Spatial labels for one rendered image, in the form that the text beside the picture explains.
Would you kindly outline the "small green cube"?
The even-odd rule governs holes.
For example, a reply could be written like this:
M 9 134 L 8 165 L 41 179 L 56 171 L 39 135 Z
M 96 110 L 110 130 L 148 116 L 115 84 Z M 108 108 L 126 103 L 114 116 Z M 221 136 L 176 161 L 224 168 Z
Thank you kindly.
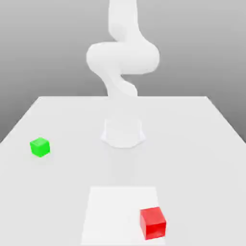
M 30 142 L 31 152 L 35 156 L 43 157 L 50 153 L 50 144 L 49 141 L 39 137 Z

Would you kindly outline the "small red cube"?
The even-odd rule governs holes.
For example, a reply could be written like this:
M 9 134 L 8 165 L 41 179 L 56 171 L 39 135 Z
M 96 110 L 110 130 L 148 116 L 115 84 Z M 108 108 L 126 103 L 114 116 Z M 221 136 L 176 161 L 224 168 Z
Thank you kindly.
M 164 237 L 166 234 L 166 219 L 160 207 L 140 210 L 140 227 L 146 240 Z

